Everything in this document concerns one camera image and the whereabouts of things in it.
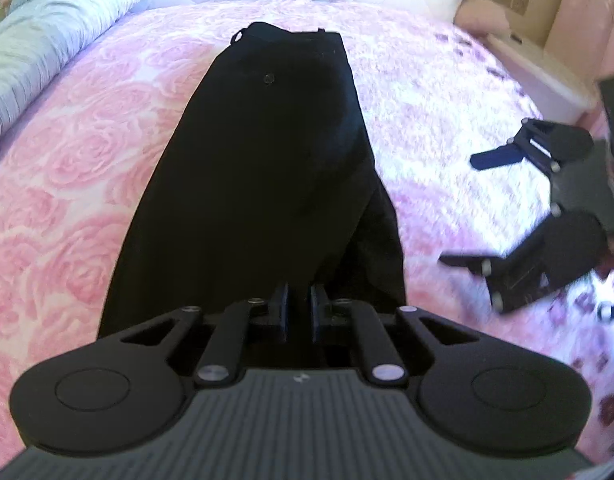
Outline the white striped quilt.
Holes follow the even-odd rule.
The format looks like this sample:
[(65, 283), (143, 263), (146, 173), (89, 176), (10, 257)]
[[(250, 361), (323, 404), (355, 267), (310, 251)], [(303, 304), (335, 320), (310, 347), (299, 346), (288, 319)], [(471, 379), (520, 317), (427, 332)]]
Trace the white striped quilt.
[(62, 69), (140, 0), (31, 0), (0, 23), (0, 140)]

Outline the white bedside shelf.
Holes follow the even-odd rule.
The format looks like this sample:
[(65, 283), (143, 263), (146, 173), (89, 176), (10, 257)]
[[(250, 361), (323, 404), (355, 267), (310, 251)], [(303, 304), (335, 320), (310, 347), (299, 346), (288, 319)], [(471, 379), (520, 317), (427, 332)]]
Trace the white bedside shelf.
[(551, 122), (576, 124), (598, 102), (595, 90), (542, 47), (515, 32), (490, 34), (485, 46)]

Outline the black trousers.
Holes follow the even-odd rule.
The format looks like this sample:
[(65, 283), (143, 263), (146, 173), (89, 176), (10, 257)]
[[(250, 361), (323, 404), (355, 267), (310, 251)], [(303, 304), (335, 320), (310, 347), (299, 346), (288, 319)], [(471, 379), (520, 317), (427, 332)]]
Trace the black trousers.
[(398, 221), (343, 39), (256, 22), (212, 62), (140, 199), (101, 336), (275, 287), (403, 306)]

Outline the pink curtain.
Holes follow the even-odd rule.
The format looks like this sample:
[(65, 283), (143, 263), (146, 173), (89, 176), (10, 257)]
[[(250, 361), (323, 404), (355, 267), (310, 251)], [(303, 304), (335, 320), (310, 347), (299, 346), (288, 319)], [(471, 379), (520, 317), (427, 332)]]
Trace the pink curtain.
[(592, 84), (614, 74), (614, 0), (562, 0), (546, 50)]

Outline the pink floral blanket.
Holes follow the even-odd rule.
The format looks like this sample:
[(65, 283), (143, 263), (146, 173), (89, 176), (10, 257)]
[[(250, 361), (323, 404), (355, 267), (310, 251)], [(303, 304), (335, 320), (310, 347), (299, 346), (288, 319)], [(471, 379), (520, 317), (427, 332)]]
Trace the pink floral blanket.
[(76, 56), (0, 143), (0, 468), (22, 450), (15, 379), (87, 344), (147, 181), (214, 57), (252, 22), (343, 37), (377, 169), (398, 212), (414, 306), (563, 361), (593, 393), (579, 446), (614, 459), (614, 278), (585, 278), (511, 316), (441, 252), (506, 252), (548, 208), (528, 164), (478, 172), (471, 154), (537, 107), (456, 26), (408, 11), (308, 0), (173, 6), (119, 21)]

